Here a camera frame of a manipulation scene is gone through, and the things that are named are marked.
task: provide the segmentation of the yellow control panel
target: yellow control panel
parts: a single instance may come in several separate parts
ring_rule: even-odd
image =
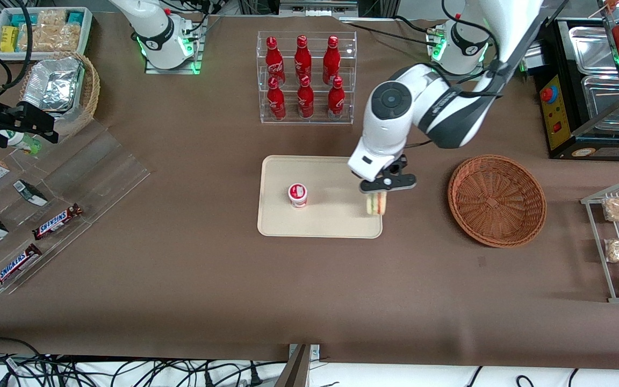
[[[553,150],[570,138],[570,125],[567,123],[565,102],[563,101],[563,92],[560,89],[558,76],[553,77],[541,89],[539,96],[541,98],[543,122],[548,133],[548,143]]]

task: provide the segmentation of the red emergency stop button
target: red emergency stop button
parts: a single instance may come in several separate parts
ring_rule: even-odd
[[[553,90],[550,90],[550,89],[541,90],[541,100],[543,102],[548,102],[551,100],[551,98],[553,98]]]
[[[555,86],[550,86],[541,90],[539,93],[541,100],[546,103],[553,103],[558,99],[558,88]]]

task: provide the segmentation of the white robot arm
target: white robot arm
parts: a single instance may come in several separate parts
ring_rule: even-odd
[[[158,0],[109,0],[128,19],[147,60],[160,69],[179,66],[194,54],[192,22],[168,15]]]
[[[400,174],[406,165],[402,152],[411,125],[416,125],[438,147],[458,148],[469,142],[538,33],[541,0],[467,1],[475,3],[471,9],[488,15],[483,22],[498,39],[498,59],[472,92],[451,86],[434,68],[423,63],[401,69],[376,86],[364,110],[363,135],[348,161],[354,174],[364,179],[363,192],[415,186],[413,175]],[[477,42],[452,39],[451,47],[444,52],[448,56],[442,57],[441,64],[452,63],[451,56],[469,62],[462,53],[471,45],[485,46],[488,34],[481,37],[483,40]]]

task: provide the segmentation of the beige tray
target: beige tray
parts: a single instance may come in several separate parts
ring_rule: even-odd
[[[381,216],[366,213],[366,196],[348,157],[268,156],[262,162],[257,229],[266,236],[367,238],[381,235]],[[307,187],[307,206],[294,208],[288,187]]]

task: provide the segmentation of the brown tablecloth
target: brown tablecloth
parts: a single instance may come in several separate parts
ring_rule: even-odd
[[[370,25],[422,38],[395,23]],[[125,17],[96,15],[87,53],[102,79],[96,118],[152,175],[14,294],[0,295],[0,335],[43,353],[282,359],[287,343],[303,341],[321,343],[332,361],[619,368],[619,305],[605,302],[578,203],[619,183],[619,162],[549,160],[535,86],[514,79],[469,145],[407,152],[420,183],[389,195],[376,240],[263,237],[263,159],[349,156],[370,91],[425,54],[358,30],[351,129],[261,125],[258,30],[353,27],[328,17],[227,17],[207,36],[199,76],[157,76],[142,73]],[[412,130],[410,141],[424,139]],[[450,173],[479,154],[517,160],[545,190],[546,226],[525,247],[484,247],[450,215]]]

